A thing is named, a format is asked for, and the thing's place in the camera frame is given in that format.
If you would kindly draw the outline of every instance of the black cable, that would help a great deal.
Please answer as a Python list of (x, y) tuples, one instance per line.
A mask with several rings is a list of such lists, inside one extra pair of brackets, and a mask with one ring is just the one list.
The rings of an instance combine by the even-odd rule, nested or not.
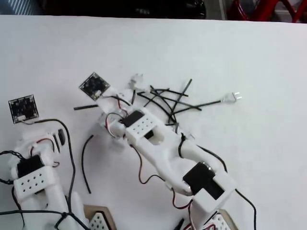
[(150, 102), (152, 102), (157, 96), (152, 97), (151, 99), (149, 99), (149, 101), (143, 106), (146, 107)]
[[(19, 159), (22, 160), (22, 161), (25, 160), (25, 158), (24, 158), (20, 153), (15, 152), (15, 151), (13, 151), (13, 150), (5, 150), (5, 151), (0, 152), (0, 156), (1, 156), (1, 155), (6, 155), (6, 154), (11, 154), (11, 155), (13, 155), (13, 156), (19, 158)], [(12, 181), (12, 180), (3, 180), (3, 179), (1, 179), (1, 178), (0, 178), (0, 182), (1, 182), (1, 183), (4, 183), (4, 184), (7, 184), (7, 185), (13, 184), (13, 181)]]
[[(171, 107), (171, 106), (169, 105), (169, 103), (165, 100), (165, 98), (164, 98), (163, 96), (161, 96), (161, 94), (162, 94), (163, 92), (158, 93), (158, 92), (154, 89), (154, 87), (153, 87), (152, 85), (150, 86), (150, 88), (151, 88), (152, 90), (155, 91), (155, 93), (152, 93), (152, 92), (151, 92), (151, 94), (154, 95), (153, 99), (154, 99), (155, 97), (159, 97), (159, 98), (167, 105), (167, 107), (168, 107), (169, 110), (171, 111), (171, 110), (172, 110), (172, 107)], [(174, 121), (177, 123), (176, 116), (173, 115), (173, 117), (174, 117)]]
[(156, 91), (171, 92), (171, 93), (174, 93), (174, 94), (179, 94), (179, 95), (181, 95), (180, 92), (176, 92), (176, 91), (170, 90), (169, 88), (168, 88), (168, 89), (155, 89), (155, 90), (156, 90)]
[(72, 150), (71, 150), (71, 136), (69, 134), (68, 128), (67, 126), (60, 120), (58, 119), (44, 119), (44, 120), (39, 120), (39, 121), (35, 121), (33, 123), (26, 123), (23, 122), (24, 124), (27, 125), (32, 125), (32, 124), (38, 124), (38, 123), (44, 123), (44, 122), (49, 122), (49, 121), (56, 121), (59, 122), (65, 129), (66, 133), (67, 133), (67, 139), (68, 139), (68, 147), (69, 147), (69, 154), (70, 154), (70, 158), (71, 158), (71, 165), (72, 165), (72, 177), (71, 177), (71, 185), (69, 188), (69, 193), (68, 193), (68, 210), (69, 212), (71, 212), (71, 193), (72, 193), (72, 187), (73, 187), (73, 183), (75, 180), (75, 175), (76, 175), (76, 166), (75, 166), (75, 162), (73, 160), (73, 155), (72, 155)]
[[(212, 151), (210, 151), (208, 149), (205, 149), (204, 147), (201, 147), (199, 145), (198, 145), (198, 147), (200, 147), (205, 152), (207, 152), (207, 153), (211, 154), (212, 156), (214, 156), (215, 158), (217, 158), (222, 163), (222, 165), (224, 167), (224, 170), (226, 172), (228, 172), (226, 164), (225, 164), (225, 161), (223, 161), (223, 159), (221, 157), (216, 155), (214, 152), (212, 152)], [(257, 224), (257, 222), (256, 222), (256, 219), (257, 219), (257, 209), (256, 209), (255, 205), (249, 199), (247, 199), (242, 193), (240, 193), (239, 190), (235, 189), (235, 191), (236, 191), (236, 193), (238, 193), (244, 200), (246, 200), (253, 207), (253, 209), (254, 209), (254, 230), (256, 230), (257, 229), (257, 226), (256, 226), (256, 224)]]
[(0, 216), (3, 215), (11, 215), (11, 214), (17, 214), (17, 213), (52, 213), (52, 214), (59, 214), (61, 216), (71, 216), (83, 229), (90, 230), (78, 217), (76, 217), (75, 214), (68, 212), (57, 212), (57, 211), (51, 211), (51, 210), (13, 210), (13, 211), (5, 211), (0, 212)]
[(188, 106), (190, 109), (197, 109), (197, 110), (201, 111), (201, 109), (200, 109), (199, 106), (197, 106), (197, 105), (191, 105), (191, 104), (189, 104), (189, 103), (177, 101), (177, 100), (172, 99), (172, 98), (163, 97), (163, 96), (161, 96), (161, 95), (157, 95), (157, 94), (154, 93), (154, 92), (151, 92), (151, 94), (153, 94), (153, 95), (155, 95), (155, 96), (157, 96), (157, 97), (159, 97), (159, 98), (161, 98), (161, 99), (165, 99), (165, 100), (169, 100), (169, 101), (172, 101), (172, 102), (177, 102), (178, 104), (186, 105), (186, 106)]
[(133, 95), (132, 95), (132, 99), (131, 99), (131, 104), (134, 103), (135, 96), (136, 96), (136, 90), (133, 90)]
[(108, 97), (112, 97), (112, 98), (115, 98), (117, 100), (120, 100), (121, 102), (125, 103), (126, 105), (131, 105), (129, 102), (125, 101), (124, 99), (120, 98), (120, 97), (117, 97), (117, 96), (108, 96)]
[[(147, 100), (150, 100), (149, 97), (144, 96), (141, 92), (138, 92), (137, 95), (140, 96), (140, 97), (142, 97), (142, 98), (145, 98), (145, 99), (147, 99)], [(164, 109), (159, 103), (157, 103), (157, 102), (155, 102), (155, 101), (151, 101), (151, 102), (154, 103), (154, 104), (156, 104), (157, 106), (159, 106), (160, 109), (162, 109), (163, 112), (165, 112), (165, 114), (166, 114), (168, 117), (171, 118), (171, 121), (172, 121), (173, 123), (176, 123), (176, 122), (174, 121), (173, 117), (171, 116), (171, 114), (170, 114), (168, 111), (166, 111), (166, 109)]]
[(179, 144), (179, 146), (178, 146), (178, 154), (179, 154), (179, 156), (180, 156), (181, 158), (183, 158), (182, 155), (181, 155), (182, 144), (183, 144), (183, 142), (184, 142), (186, 139), (187, 139), (186, 136), (185, 136), (183, 133), (181, 133), (181, 142), (180, 142), (180, 144)]
[(90, 189), (90, 186), (88, 185), (88, 182), (87, 182), (87, 179), (86, 179), (86, 176), (85, 176), (85, 171), (84, 171), (84, 151), (85, 151), (85, 148), (86, 148), (86, 145), (87, 143), (93, 138), (94, 135), (91, 135), (85, 142), (84, 146), (83, 146), (83, 149), (82, 149), (82, 155), (81, 155), (81, 168), (82, 168), (82, 174), (83, 174), (83, 178), (84, 178), (84, 181), (85, 181), (85, 184), (86, 184), (86, 187), (87, 187), (87, 190), (88, 190), (88, 193), (91, 194), (91, 189)]
[(21, 160), (25, 160), (25, 158), (20, 153), (15, 152), (13, 150), (5, 150), (5, 151), (0, 152), (0, 156), (1, 155), (5, 155), (5, 154), (11, 154), (11, 155), (13, 155), (15, 157), (18, 157)]
[[(212, 105), (212, 104), (218, 104), (218, 103), (221, 103), (221, 102), (222, 102), (221, 100), (218, 100), (218, 101), (209, 102), (209, 103), (197, 104), (197, 105), (195, 105), (194, 107), (200, 108), (200, 107), (205, 107), (205, 106), (209, 106), (209, 105)], [(189, 109), (193, 109), (193, 108), (189, 107), (189, 108), (185, 108), (185, 109), (180, 109), (180, 110), (178, 110), (178, 111), (175, 111), (174, 114), (178, 114), (178, 113), (187, 111), (187, 110), (189, 110)]]
[(91, 104), (91, 105), (74, 107), (74, 110), (90, 109), (90, 108), (96, 108), (96, 107), (98, 107), (97, 104)]
[[(17, 206), (18, 210), (21, 210), (21, 206), (20, 206), (20, 204), (18, 203), (18, 200), (17, 200), (17, 198), (16, 198), (14, 192), (15, 192), (15, 187), (13, 186), (13, 187), (12, 187), (12, 197), (13, 197), (13, 200), (14, 200), (15, 205)], [(22, 213), (20, 213), (20, 215), (21, 215), (21, 218), (23, 219), (23, 228), (24, 228), (24, 227), (25, 227), (24, 215), (23, 215)]]
[(192, 79), (189, 80), (189, 82), (187, 83), (186, 87), (184, 88), (184, 90), (182, 91), (182, 93), (179, 95), (179, 97), (177, 98), (177, 101), (175, 102), (175, 104), (173, 105), (173, 108), (171, 110), (170, 115), (172, 116), (174, 114), (175, 108), (178, 104), (178, 102), (180, 101), (180, 99), (182, 98), (183, 94), (187, 91), (188, 87), (190, 86), (192, 82)]

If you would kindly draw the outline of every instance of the white table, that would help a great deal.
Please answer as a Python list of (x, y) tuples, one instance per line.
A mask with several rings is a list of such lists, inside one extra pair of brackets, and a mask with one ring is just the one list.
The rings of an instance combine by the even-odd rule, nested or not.
[[(100, 111), (72, 108), (92, 103), (78, 86), (93, 71), (119, 89), (134, 73), (143, 73), (145, 81), (156, 87), (174, 90), (182, 90), (193, 78), (187, 100), (193, 104), (240, 91), (244, 97), (240, 102), (186, 112), (178, 116), (179, 122), (199, 144), (224, 158), (241, 192), (257, 207), (259, 230), (303, 228), (305, 25), (1, 16), (0, 32), (1, 150), (12, 149), (21, 131), (29, 129), (12, 125), (7, 101), (33, 93), (40, 118), (61, 119), (71, 132), (77, 166), (74, 190), (86, 204), (108, 206), (119, 230), (170, 230), (187, 214), (172, 207), (172, 193), (160, 181), (141, 185), (137, 155), (107, 136), (94, 138), (86, 150), (85, 170), (93, 191), (87, 193), (81, 149)], [(149, 108), (158, 111), (154, 105)], [(2, 178), (7, 159), (0, 161)], [(71, 172), (67, 154), (58, 167), (65, 191)], [(146, 162), (143, 177), (152, 172)], [(0, 211), (16, 209), (10, 186), (1, 184), (0, 191)], [(240, 229), (253, 228), (253, 210), (237, 194), (224, 208)], [(22, 226), (19, 215), (0, 217), (0, 223), (6, 229)]]

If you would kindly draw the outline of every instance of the white plug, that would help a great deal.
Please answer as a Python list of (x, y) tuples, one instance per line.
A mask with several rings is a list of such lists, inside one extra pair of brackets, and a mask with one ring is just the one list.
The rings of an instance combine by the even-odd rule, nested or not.
[(240, 92), (231, 92), (226, 94), (222, 99), (221, 102), (223, 103), (235, 103), (237, 100), (242, 99), (240, 96)]

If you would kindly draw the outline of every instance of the black circuit board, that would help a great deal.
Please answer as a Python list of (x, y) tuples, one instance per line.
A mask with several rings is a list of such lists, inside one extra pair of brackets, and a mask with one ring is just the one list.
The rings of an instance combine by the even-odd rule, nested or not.
[(9, 106), (14, 124), (39, 117), (34, 95), (10, 100)]
[(95, 72), (79, 86), (79, 88), (94, 101), (96, 101), (109, 87), (110, 85)]

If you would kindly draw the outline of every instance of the white connector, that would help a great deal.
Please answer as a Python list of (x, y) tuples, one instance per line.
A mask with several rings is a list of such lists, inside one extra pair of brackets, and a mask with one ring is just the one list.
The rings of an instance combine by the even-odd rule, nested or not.
[(131, 77), (131, 80), (129, 82), (129, 86), (132, 90), (139, 89), (142, 86), (143, 83), (143, 74), (134, 74)]
[(226, 94), (222, 99), (221, 102), (224, 103), (235, 103), (237, 100), (242, 99), (240, 96), (240, 92), (231, 92)]

